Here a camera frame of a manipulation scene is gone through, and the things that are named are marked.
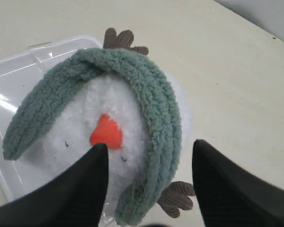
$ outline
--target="plush antler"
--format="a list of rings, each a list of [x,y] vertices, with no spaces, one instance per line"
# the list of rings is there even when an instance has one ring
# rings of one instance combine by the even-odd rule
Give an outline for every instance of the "plush antler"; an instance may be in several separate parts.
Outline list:
[[[104,36],[104,49],[123,48],[129,51],[134,51],[144,55],[148,54],[148,48],[145,46],[131,47],[133,43],[133,32],[130,30],[122,31],[118,36],[114,28],[109,28]]]
[[[189,196],[195,196],[195,190],[192,184],[183,181],[171,183],[161,194],[157,203],[165,213],[172,218],[180,216],[180,210],[191,210],[193,202]]]

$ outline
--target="carrot nose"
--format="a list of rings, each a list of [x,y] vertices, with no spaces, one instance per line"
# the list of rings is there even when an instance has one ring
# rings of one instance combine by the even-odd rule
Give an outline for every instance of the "carrot nose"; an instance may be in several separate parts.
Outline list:
[[[117,150],[122,146],[122,139],[123,133],[117,123],[107,114],[102,114],[89,141],[92,146],[97,143],[105,143],[108,148]]]

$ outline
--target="closed eye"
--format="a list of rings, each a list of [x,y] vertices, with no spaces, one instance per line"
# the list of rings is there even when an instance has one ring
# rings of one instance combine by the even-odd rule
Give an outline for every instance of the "closed eye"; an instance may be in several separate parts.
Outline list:
[[[123,158],[122,156],[121,156],[121,159],[122,159],[122,161],[127,162],[127,159]]]

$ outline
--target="plush toy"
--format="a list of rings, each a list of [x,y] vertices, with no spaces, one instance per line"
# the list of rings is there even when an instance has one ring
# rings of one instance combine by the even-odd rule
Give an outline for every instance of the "plush toy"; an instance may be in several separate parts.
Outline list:
[[[137,225],[156,203],[171,217],[192,209],[191,184],[172,181],[191,115],[181,87],[130,47],[133,33],[106,31],[103,49],[78,50],[49,70],[23,100],[3,140],[5,159],[33,143],[59,175],[96,143],[109,149],[108,211]]]

